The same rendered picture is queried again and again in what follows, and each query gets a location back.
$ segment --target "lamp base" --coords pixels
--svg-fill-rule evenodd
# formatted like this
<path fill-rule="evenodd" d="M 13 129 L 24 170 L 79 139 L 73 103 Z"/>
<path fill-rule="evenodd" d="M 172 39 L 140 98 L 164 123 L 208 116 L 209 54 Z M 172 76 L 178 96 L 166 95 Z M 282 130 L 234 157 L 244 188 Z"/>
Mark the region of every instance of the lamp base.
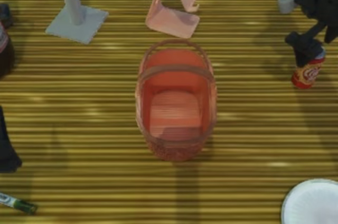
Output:
<path fill-rule="evenodd" d="M 82 6 L 82 9 L 84 11 L 84 22 L 81 25 L 71 23 L 67 9 L 64 7 L 47 27 L 46 34 L 89 44 L 108 17 L 108 12 L 87 6 Z"/>

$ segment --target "green marker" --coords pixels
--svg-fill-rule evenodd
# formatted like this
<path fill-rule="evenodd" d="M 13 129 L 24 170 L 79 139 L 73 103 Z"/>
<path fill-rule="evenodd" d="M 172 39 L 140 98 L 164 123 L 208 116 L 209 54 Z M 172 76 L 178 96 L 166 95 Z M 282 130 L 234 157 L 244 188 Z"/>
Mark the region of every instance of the green marker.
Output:
<path fill-rule="evenodd" d="M 0 192 L 0 204 L 4 204 L 5 206 L 12 207 L 14 209 L 23 211 L 28 214 L 35 214 L 37 210 L 37 206 L 31 203 L 28 203 L 26 201 L 8 196 L 1 192 Z"/>

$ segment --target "can label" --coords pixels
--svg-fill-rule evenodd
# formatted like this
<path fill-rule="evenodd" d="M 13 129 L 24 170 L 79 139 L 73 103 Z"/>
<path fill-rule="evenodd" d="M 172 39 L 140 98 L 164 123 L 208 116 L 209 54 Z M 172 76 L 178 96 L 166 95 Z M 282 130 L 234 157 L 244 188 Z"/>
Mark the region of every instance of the can label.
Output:
<path fill-rule="evenodd" d="M 325 58 L 314 59 L 302 68 L 297 68 L 292 76 L 292 83 L 297 88 L 310 88 L 316 81 L 316 78 L 322 68 Z"/>
<path fill-rule="evenodd" d="M 6 48 L 8 44 L 8 35 L 5 27 L 0 23 L 0 53 Z"/>
<path fill-rule="evenodd" d="M 14 207 L 15 200 L 16 199 L 10 196 L 0 193 L 0 203 L 4 204 L 5 206 Z"/>

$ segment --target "striped tabletop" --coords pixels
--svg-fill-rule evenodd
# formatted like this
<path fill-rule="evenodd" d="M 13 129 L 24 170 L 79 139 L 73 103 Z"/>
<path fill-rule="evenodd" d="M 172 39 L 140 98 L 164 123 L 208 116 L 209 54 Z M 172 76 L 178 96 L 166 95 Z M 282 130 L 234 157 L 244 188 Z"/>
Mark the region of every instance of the striped tabletop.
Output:
<path fill-rule="evenodd" d="M 171 38 L 145 26 L 151 0 L 82 0 L 110 14 L 89 45 L 44 33 L 63 0 L 0 1 L 20 58 L 0 104 L 24 162 L 0 176 L 0 191 L 40 207 L 36 216 L 0 207 L 1 224 L 278 224 L 293 186 L 337 179 L 338 45 L 327 46 L 314 88 L 295 90 L 284 36 L 314 24 L 299 9 L 200 2 L 191 41 L 214 66 L 218 123 L 198 158 L 173 165 L 149 152 L 135 122 L 138 64 Z"/>

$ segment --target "red container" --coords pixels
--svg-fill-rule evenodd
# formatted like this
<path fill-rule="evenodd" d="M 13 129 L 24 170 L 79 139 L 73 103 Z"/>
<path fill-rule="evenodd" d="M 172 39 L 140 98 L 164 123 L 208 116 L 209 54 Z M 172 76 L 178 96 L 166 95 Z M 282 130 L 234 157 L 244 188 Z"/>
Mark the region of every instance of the red container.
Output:
<path fill-rule="evenodd" d="M 191 49 L 166 48 L 187 44 Z M 217 116 L 217 90 L 206 53 L 187 40 L 152 46 L 139 68 L 136 121 L 155 156 L 166 161 L 195 157 L 211 135 Z"/>
<path fill-rule="evenodd" d="M 308 89 L 315 83 L 322 64 L 324 63 L 325 56 L 321 55 L 314 60 L 311 60 L 306 66 L 297 68 L 292 75 L 291 81 L 301 89 Z"/>

